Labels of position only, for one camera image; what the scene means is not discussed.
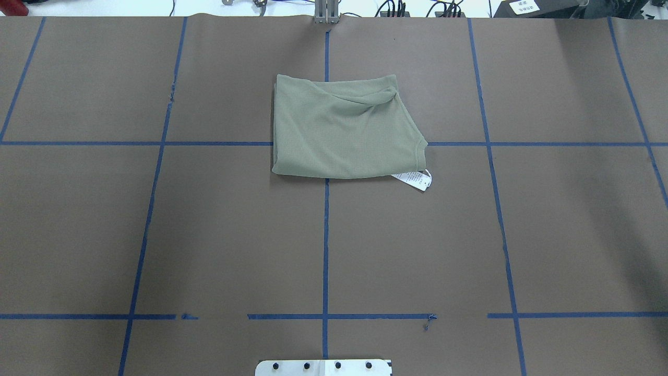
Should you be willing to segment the olive green long-sleeve shirt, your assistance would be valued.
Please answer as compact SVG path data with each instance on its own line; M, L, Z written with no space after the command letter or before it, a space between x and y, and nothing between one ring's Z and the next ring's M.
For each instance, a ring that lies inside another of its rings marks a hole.
M395 75L331 83L276 77L275 174L339 180L389 176L426 191L432 185L427 145Z

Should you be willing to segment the black box with white label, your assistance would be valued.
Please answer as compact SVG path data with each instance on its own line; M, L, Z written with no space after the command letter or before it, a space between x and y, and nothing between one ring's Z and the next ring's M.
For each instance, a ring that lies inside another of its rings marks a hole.
M493 18L568 19L588 1L503 1Z

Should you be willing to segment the red cylinder bottle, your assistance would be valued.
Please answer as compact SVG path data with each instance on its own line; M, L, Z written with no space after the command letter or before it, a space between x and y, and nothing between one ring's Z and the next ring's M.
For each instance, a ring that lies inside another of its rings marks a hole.
M0 11L6 16L27 16L29 10L20 0L0 0Z

